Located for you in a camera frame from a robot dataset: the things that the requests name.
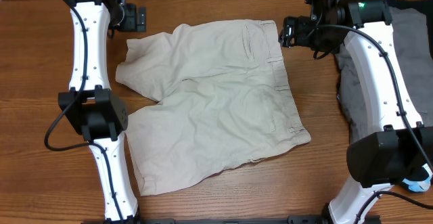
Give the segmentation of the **beige shorts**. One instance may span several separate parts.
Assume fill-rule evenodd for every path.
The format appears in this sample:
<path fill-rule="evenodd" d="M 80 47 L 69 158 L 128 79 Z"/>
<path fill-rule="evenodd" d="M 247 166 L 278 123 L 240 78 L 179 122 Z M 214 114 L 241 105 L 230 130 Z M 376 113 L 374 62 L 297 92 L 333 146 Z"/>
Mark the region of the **beige shorts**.
<path fill-rule="evenodd" d="M 272 20 L 182 24 L 127 41 L 117 82 L 152 100 L 126 135 L 142 196 L 308 143 Z"/>

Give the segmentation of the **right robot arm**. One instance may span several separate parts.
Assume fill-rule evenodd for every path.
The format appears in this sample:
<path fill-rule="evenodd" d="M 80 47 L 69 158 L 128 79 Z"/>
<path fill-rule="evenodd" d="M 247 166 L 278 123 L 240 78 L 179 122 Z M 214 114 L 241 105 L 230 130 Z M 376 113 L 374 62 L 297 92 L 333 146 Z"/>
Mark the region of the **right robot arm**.
<path fill-rule="evenodd" d="M 432 128 L 424 125 L 407 92 L 394 49 L 386 0 L 305 0 L 309 16 L 288 16 L 279 40 L 308 47 L 316 60 L 344 47 L 351 56 L 367 110 L 367 134 L 349 145 L 349 178 L 320 215 L 289 223 L 379 223 L 369 210 L 393 187 L 432 170 Z"/>

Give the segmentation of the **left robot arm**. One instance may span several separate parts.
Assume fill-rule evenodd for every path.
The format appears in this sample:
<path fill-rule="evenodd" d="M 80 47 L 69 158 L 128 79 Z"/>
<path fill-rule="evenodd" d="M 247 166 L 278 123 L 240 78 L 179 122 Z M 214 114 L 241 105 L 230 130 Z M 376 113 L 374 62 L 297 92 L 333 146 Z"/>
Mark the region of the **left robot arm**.
<path fill-rule="evenodd" d="M 111 90 L 107 40 L 119 32 L 145 32 L 146 10 L 126 0 L 63 0 L 74 27 L 74 61 L 68 90 L 59 93 L 67 118 L 93 154 L 104 194 L 104 223 L 141 223 L 124 150 L 126 104 Z"/>

